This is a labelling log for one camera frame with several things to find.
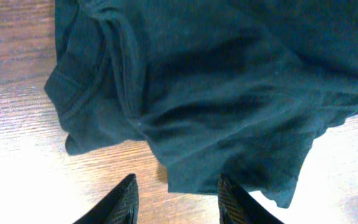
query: fabric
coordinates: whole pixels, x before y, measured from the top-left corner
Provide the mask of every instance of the fabric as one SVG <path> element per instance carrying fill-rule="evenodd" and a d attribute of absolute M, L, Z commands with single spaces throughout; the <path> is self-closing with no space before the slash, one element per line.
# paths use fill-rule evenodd
<path fill-rule="evenodd" d="M 220 173 L 287 208 L 313 139 L 358 114 L 358 1 L 56 0 L 45 86 L 71 155 L 146 140 L 168 190 Z"/>

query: wooden surface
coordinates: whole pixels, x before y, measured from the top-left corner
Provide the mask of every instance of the wooden surface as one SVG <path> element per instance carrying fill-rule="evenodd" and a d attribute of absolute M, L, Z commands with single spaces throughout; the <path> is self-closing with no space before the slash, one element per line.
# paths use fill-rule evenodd
<path fill-rule="evenodd" d="M 139 223 L 218 223 L 215 197 L 168 194 L 144 142 L 70 157 L 43 91 L 56 64 L 53 1 L 0 0 L 0 223 L 72 223 L 128 173 Z M 316 140 L 288 210 L 256 192 L 285 223 L 358 223 L 358 117 Z"/>

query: garment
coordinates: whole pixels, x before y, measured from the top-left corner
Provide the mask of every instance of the garment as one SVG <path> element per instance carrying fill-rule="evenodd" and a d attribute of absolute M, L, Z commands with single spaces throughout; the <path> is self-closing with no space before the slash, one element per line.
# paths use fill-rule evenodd
<path fill-rule="evenodd" d="M 56 0 L 55 35 L 67 152 L 146 140 L 170 192 L 225 173 L 287 208 L 313 139 L 358 114 L 358 1 Z"/>

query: wooden table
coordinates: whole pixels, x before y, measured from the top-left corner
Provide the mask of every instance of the wooden table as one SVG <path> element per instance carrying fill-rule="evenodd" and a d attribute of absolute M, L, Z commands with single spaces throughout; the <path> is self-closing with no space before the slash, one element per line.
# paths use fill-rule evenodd
<path fill-rule="evenodd" d="M 56 64 L 53 0 L 0 0 L 0 223 L 72 223 L 128 173 L 140 189 L 138 223 L 219 223 L 216 197 L 168 194 L 165 170 L 145 142 L 82 156 L 43 91 Z M 286 223 L 358 223 L 358 117 L 316 140 Z"/>

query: dark teal fabric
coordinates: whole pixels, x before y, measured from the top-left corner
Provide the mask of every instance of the dark teal fabric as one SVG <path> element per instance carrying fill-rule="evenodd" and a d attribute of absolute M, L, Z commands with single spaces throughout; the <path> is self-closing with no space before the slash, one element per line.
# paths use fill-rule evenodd
<path fill-rule="evenodd" d="M 288 207 L 313 139 L 358 114 L 358 1 L 56 0 L 55 16 L 45 91 L 67 152 L 146 140 L 170 192 L 216 194 L 226 173 Z"/>

